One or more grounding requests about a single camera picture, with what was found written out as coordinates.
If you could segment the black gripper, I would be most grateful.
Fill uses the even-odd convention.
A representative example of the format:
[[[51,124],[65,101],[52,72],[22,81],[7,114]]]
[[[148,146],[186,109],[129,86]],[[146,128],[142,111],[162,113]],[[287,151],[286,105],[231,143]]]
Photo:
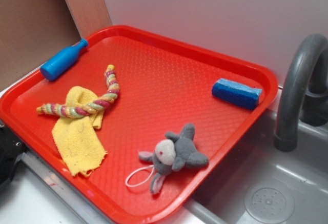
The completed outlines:
[[[24,150],[21,139],[1,121],[1,191],[12,182]]]

